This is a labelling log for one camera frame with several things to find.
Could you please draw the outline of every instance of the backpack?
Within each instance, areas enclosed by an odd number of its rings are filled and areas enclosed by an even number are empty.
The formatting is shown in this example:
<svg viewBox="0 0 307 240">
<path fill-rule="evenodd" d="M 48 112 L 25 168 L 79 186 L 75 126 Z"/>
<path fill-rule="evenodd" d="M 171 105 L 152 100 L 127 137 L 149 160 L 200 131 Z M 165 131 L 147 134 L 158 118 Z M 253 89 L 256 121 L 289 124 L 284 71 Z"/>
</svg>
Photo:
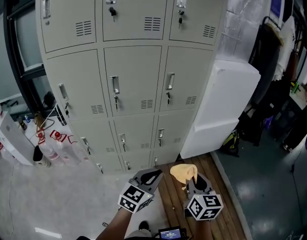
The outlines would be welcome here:
<svg viewBox="0 0 307 240">
<path fill-rule="evenodd" d="M 239 157 L 238 152 L 238 145 L 239 145 L 239 133 L 237 129 L 234 129 L 228 138 L 225 139 L 223 142 L 220 150 L 228 155 L 232 155 L 234 157 Z"/>
</svg>

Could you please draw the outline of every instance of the sneaker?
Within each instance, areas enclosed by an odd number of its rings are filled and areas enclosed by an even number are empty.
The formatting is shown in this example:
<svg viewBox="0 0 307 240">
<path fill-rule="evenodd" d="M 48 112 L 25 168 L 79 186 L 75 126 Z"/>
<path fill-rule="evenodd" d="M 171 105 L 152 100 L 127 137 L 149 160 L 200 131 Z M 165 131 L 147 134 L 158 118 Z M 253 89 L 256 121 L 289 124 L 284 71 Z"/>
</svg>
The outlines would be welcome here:
<svg viewBox="0 0 307 240">
<path fill-rule="evenodd" d="M 148 222 L 145 221 L 145 220 L 142 221 L 142 222 L 140 222 L 138 229 L 139 229 L 139 230 L 148 230 L 148 231 L 150 231 L 150 230 L 149 230 L 149 224 L 148 224 Z"/>
</svg>

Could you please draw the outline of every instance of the yellow cloth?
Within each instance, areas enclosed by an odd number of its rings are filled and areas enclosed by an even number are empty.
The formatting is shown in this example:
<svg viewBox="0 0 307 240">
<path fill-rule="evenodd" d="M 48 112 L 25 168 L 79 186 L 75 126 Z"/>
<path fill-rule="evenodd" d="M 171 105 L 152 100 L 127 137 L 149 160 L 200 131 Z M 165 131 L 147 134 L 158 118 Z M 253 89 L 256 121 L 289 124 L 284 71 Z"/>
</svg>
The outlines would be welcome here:
<svg viewBox="0 0 307 240">
<path fill-rule="evenodd" d="M 177 181 L 186 184 L 186 180 L 190 181 L 192 177 L 197 183 L 198 169 L 194 164 L 178 164 L 170 168 L 170 174 L 173 175 Z"/>
</svg>

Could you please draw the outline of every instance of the poster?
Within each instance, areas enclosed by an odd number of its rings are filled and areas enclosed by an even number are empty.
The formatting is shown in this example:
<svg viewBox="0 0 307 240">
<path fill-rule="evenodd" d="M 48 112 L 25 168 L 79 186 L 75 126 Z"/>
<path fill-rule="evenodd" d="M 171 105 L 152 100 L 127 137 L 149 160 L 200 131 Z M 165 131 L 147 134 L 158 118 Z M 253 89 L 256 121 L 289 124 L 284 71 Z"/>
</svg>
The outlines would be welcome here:
<svg viewBox="0 0 307 240">
<path fill-rule="evenodd" d="M 282 7 L 282 0 L 271 0 L 270 11 L 272 11 L 272 13 L 276 15 L 278 19 L 280 17 L 281 7 Z"/>
</svg>

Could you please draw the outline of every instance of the locker door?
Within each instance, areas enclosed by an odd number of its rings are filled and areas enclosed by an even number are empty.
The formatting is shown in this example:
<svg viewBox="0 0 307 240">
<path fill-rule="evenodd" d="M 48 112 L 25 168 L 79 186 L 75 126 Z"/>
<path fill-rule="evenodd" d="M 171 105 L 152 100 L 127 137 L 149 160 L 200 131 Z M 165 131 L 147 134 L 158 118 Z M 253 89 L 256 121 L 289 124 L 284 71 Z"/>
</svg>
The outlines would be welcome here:
<svg viewBox="0 0 307 240">
<path fill-rule="evenodd" d="M 154 148 L 162 149 L 169 145 L 181 143 L 189 128 L 192 116 L 193 112 L 191 110 L 176 114 L 160 115 Z"/>
<path fill-rule="evenodd" d="M 96 42 L 95 0 L 40 0 L 37 3 L 41 3 L 46 53 Z"/>
<path fill-rule="evenodd" d="M 103 0 L 103 40 L 163 39 L 166 3 L 167 0 Z"/>
<path fill-rule="evenodd" d="M 126 171 L 139 171 L 149 167 L 150 150 L 123 153 L 122 159 Z"/>
<path fill-rule="evenodd" d="M 82 146 L 94 157 L 117 154 L 113 134 L 108 120 L 89 119 L 71 122 Z"/>
<path fill-rule="evenodd" d="M 99 155 L 92 157 L 91 159 L 97 165 L 99 171 L 104 174 L 119 173 L 124 171 L 117 154 Z"/>
<path fill-rule="evenodd" d="M 160 166 L 176 161 L 180 152 L 179 145 L 172 145 L 167 148 L 161 148 L 153 151 L 152 167 Z"/>
<path fill-rule="evenodd" d="M 196 106 L 211 57 L 209 50 L 169 46 L 160 111 Z"/>
<path fill-rule="evenodd" d="M 170 40 L 214 45 L 223 2 L 224 0 L 174 0 Z"/>
<path fill-rule="evenodd" d="M 149 150 L 153 132 L 153 115 L 131 115 L 114 119 L 121 153 Z"/>
<path fill-rule="evenodd" d="M 96 50 L 50 58 L 45 67 L 70 121 L 107 117 Z"/>
<path fill-rule="evenodd" d="M 161 46 L 104 49 L 114 116 L 155 111 L 161 49 Z"/>
</svg>

